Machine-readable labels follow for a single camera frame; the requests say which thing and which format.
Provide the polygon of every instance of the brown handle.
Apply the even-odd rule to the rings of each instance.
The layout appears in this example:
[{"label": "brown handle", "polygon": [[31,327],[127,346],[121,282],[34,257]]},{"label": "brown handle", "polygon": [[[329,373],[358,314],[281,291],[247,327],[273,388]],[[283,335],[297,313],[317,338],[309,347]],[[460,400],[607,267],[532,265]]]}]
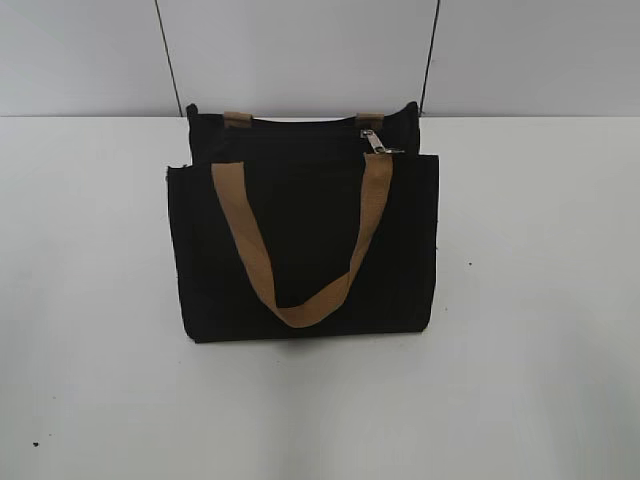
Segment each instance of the brown handle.
[{"label": "brown handle", "polygon": [[262,303],[290,327],[309,327],[337,310],[347,298],[351,284],[369,249],[371,238],[378,228],[387,203],[393,175],[393,157],[390,154],[365,154],[364,157],[365,169],[360,193],[360,229],[349,262],[349,271],[325,286],[302,305],[288,308],[279,308],[276,305],[271,261],[247,199],[244,164],[239,162],[211,165],[211,176],[218,200],[249,281]]},{"label": "brown handle", "polygon": [[242,112],[224,112],[222,118],[224,118],[224,128],[251,128],[253,121],[253,115]]}]

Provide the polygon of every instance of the zipper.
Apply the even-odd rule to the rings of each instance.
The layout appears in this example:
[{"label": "zipper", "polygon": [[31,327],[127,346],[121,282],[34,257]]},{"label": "zipper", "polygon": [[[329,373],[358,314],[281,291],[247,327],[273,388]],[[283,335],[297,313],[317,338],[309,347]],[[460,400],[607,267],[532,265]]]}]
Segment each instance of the zipper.
[{"label": "zipper", "polygon": [[376,135],[376,132],[371,129],[360,130],[360,138],[369,140],[373,153],[404,153],[404,150],[400,150],[399,148],[385,147],[378,135]]}]

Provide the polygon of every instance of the white wall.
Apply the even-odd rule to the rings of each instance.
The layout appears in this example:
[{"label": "white wall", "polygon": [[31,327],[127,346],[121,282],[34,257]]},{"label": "white wall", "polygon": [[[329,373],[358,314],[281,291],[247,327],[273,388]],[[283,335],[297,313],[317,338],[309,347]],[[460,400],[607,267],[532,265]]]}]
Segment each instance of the white wall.
[{"label": "white wall", "polygon": [[0,0],[0,115],[177,113],[153,0]]},{"label": "white wall", "polygon": [[[435,0],[158,0],[183,106],[418,99]],[[429,115],[640,115],[637,0],[443,0]],[[178,115],[153,0],[0,0],[0,115]]]},{"label": "white wall", "polygon": [[444,0],[433,115],[640,115],[637,0]]},{"label": "white wall", "polygon": [[185,104],[332,116],[420,95],[434,0],[159,4]]}]

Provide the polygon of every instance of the handle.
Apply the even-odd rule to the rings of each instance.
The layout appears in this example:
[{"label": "handle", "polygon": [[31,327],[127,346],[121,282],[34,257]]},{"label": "handle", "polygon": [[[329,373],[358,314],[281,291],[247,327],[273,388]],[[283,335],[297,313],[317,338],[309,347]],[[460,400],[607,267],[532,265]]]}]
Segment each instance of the handle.
[{"label": "handle", "polygon": [[360,193],[360,229],[349,271],[297,307],[276,305],[273,271],[260,229],[247,199],[244,163],[211,164],[211,176],[220,206],[231,229],[240,259],[256,295],[269,310],[293,328],[309,327],[337,310],[346,300],[369,249],[387,203],[393,175],[391,154],[365,154]]}]

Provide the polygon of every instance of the white table surface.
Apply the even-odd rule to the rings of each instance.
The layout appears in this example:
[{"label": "white table surface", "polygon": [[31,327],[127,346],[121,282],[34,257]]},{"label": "white table surface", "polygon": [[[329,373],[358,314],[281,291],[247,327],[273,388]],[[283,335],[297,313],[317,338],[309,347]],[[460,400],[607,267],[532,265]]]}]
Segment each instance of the white table surface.
[{"label": "white table surface", "polygon": [[422,136],[424,334],[196,345],[186,120],[0,119],[0,479],[640,478],[640,119]]}]

